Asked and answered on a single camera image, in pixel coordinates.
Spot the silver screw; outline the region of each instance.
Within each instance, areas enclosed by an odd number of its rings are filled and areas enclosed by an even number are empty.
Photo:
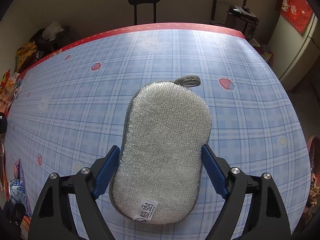
[[[240,169],[237,168],[237,167],[234,167],[234,168],[231,169],[231,172],[232,172],[233,174],[239,174],[239,173],[240,173]]]
[[[83,168],[83,169],[81,170],[81,173],[82,173],[82,174],[88,174],[89,171],[90,171],[89,168]]]
[[[269,173],[263,174],[263,177],[264,177],[265,179],[271,179],[271,175],[270,175]]]
[[[55,179],[56,177],[58,177],[57,173],[51,173],[50,174],[50,179]]]

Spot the white plastic bag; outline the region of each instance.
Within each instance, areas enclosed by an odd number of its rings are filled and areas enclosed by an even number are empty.
[[[60,33],[63,31],[64,31],[64,29],[61,27],[59,22],[55,21],[55,22],[51,23],[48,27],[46,27],[46,29],[43,31],[41,37],[43,40],[53,41],[56,38],[57,33]]]

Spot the chair leg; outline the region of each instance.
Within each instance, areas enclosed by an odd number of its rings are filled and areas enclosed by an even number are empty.
[[[153,4],[153,23],[156,23],[156,3]]]
[[[137,6],[134,6],[134,25],[137,25]]]

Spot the white sponge surface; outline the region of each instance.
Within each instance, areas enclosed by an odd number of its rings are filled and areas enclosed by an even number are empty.
[[[124,215],[134,218],[142,199],[158,202],[150,224],[174,223],[192,211],[211,121],[205,101],[188,88],[172,82],[141,88],[111,189]]]

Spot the red cloth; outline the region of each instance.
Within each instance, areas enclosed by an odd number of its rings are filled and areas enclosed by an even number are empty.
[[[283,0],[281,15],[302,33],[309,23],[312,9],[306,0]]]

